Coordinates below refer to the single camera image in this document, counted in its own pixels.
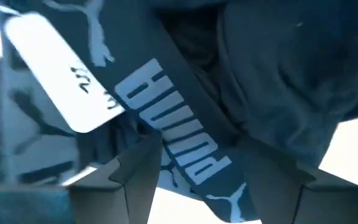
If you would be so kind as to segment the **dark blue Puma garment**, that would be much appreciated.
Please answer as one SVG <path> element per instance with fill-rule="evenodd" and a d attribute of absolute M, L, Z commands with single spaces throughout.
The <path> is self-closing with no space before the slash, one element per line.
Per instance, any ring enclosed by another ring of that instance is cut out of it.
<path fill-rule="evenodd" d="M 69 127 L 4 31 L 28 13 L 122 114 Z M 338 125 L 358 118 L 358 0 L 0 0 L 0 37 L 0 185 L 65 187 L 159 132 L 157 187 L 227 223 L 261 221 L 245 148 L 320 169 Z"/>

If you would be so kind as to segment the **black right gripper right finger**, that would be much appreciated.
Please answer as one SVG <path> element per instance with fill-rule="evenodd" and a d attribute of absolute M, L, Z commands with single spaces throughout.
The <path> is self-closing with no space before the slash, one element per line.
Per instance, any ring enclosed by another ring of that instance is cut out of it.
<path fill-rule="evenodd" d="M 244 152 L 244 175 L 263 224 L 358 224 L 358 185 L 266 147 Z"/>

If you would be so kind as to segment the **white paper tag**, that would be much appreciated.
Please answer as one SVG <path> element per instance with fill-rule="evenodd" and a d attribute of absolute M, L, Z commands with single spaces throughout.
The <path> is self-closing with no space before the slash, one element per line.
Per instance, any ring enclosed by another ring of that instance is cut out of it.
<path fill-rule="evenodd" d="M 4 31 L 72 130 L 88 133 L 124 112 L 44 16 L 12 17 Z"/>

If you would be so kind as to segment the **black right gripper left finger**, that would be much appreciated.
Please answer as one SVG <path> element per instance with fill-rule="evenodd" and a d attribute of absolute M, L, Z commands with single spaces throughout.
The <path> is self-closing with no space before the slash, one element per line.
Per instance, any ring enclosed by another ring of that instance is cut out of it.
<path fill-rule="evenodd" d="M 161 156 L 152 132 L 65 187 L 0 185 L 0 224 L 147 224 Z"/>

